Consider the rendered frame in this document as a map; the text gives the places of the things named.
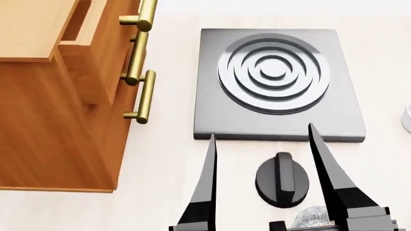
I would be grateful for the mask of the grey square stove plate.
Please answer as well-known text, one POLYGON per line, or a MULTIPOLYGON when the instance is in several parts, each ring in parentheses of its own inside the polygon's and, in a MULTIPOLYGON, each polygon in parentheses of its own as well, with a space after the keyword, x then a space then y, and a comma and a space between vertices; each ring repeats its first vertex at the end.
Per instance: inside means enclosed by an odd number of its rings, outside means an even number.
POLYGON ((204 28, 200 34, 197 94, 193 136, 221 140, 308 140, 313 123, 327 142, 363 142, 366 131, 353 84, 335 30, 327 29, 229 29, 204 28), (323 99, 305 111, 269 115, 233 101, 218 80, 217 65, 233 42, 257 34, 293 36, 320 51, 328 61, 331 82, 323 99))

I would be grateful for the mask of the open wooden drawer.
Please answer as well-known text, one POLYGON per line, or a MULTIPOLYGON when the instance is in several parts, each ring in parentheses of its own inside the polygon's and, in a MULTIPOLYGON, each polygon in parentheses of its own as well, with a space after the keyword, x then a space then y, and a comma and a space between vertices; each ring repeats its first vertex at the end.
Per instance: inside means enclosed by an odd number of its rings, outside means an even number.
POLYGON ((79 0, 59 44, 77 94, 85 105, 112 103, 135 26, 121 15, 136 15, 140 0, 79 0))

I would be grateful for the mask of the wooden cabinet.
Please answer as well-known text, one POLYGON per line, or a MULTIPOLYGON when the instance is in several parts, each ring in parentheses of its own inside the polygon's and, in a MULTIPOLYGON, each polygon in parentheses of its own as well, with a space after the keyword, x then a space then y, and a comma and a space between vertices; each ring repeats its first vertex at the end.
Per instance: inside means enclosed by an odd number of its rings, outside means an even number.
POLYGON ((59 50, 79 0, 0 0, 0 190, 111 193, 143 89, 85 105, 59 50))

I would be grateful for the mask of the round ringed stove burner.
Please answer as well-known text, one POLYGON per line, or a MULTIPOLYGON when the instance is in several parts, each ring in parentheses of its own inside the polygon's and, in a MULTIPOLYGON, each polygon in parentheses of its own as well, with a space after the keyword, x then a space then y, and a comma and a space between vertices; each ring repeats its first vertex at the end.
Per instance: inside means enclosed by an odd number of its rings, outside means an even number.
POLYGON ((282 34, 257 34, 233 42, 220 56, 218 80, 239 105, 269 115, 310 109, 327 94, 328 61, 307 42, 282 34))

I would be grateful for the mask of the white round object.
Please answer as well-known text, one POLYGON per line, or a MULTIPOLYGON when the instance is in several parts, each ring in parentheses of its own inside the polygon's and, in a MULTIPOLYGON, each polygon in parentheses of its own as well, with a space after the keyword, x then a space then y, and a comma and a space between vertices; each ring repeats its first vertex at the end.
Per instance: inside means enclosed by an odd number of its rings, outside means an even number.
POLYGON ((405 107, 401 115, 401 124, 408 133, 411 133, 411 104, 405 107))

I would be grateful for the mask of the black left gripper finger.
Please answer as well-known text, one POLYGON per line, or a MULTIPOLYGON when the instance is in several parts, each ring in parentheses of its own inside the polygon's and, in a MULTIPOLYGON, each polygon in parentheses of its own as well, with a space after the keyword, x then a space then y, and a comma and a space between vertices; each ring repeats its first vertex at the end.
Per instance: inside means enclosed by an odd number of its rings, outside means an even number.
POLYGON ((177 231, 216 231, 216 177, 216 139, 211 134, 200 178, 190 203, 177 223, 177 231))

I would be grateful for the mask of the black stove knob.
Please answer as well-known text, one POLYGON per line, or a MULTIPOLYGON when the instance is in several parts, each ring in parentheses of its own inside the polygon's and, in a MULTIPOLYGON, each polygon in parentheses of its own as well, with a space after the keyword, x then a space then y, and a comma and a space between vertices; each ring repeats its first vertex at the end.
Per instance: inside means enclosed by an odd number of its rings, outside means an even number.
POLYGON ((259 166, 255 186, 269 205, 287 209, 299 205, 306 197, 310 181, 304 168, 290 153, 279 152, 259 166))

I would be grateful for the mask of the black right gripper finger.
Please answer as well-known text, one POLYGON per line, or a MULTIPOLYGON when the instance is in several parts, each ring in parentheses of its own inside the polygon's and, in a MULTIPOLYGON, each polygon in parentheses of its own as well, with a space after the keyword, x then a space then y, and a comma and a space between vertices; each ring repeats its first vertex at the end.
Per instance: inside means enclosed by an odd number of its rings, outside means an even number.
POLYGON ((341 231, 390 231, 390 211, 380 207, 348 177, 314 124, 308 125, 310 148, 329 219, 341 231))

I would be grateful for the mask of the grey patterned plate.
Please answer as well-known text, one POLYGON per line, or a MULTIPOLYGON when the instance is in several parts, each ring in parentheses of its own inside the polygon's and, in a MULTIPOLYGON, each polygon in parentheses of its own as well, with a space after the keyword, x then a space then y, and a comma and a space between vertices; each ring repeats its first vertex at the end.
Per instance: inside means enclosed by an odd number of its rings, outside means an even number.
POLYGON ((325 205, 312 206, 296 215, 292 228, 320 227, 334 224, 334 221, 329 220, 328 210, 325 205))

